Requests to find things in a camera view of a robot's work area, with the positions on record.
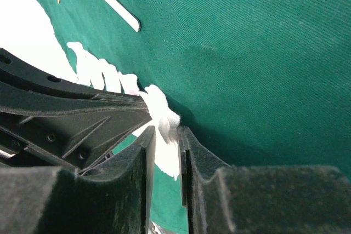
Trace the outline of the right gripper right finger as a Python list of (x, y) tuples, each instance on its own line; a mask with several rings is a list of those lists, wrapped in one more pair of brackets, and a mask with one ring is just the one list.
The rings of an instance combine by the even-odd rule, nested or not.
[(231, 166), (177, 131), (190, 233), (350, 233), (350, 181), (327, 165)]

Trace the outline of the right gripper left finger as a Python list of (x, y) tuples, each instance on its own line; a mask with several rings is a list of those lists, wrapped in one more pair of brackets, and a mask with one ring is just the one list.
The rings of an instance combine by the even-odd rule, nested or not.
[(1, 233), (147, 233), (155, 141), (149, 126), (85, 175), (1, 168)]

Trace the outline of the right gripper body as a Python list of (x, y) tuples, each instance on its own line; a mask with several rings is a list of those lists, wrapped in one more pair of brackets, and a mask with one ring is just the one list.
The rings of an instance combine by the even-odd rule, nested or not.
[(66, 81), (1, 50), (2, 165), (84, 173), (149, 120), (135, 95)]

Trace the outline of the white gauze pad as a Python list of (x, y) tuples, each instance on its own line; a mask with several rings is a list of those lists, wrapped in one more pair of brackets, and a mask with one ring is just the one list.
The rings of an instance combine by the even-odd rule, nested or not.
[(138, 77), (135, 74), (119, 72), (118, 77), (125, 94), (139, 96)]
[(121, 93), (122, 88), (116, 67), (105, 59), (98, 59), (93, 67), (90, 81), (95, 89)]
[(150, 85), (139, 95), (148, 107), (151, 124), (155, 126), (155, 164), (174, 180), (180, 175), (177, 129), (180, 116), (168, 106), (165, 94), (156, 85)]

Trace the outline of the green surgical cloth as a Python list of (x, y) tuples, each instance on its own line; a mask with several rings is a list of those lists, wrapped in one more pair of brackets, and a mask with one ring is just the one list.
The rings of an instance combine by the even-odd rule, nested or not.
[[(206, 149), (237, 167), (327, 165), (350, 181), (350, 0), (37, 0), (69, 50), (156, 85)], [(155, 165), (151, 218), (189, 232), (179, 183)]]

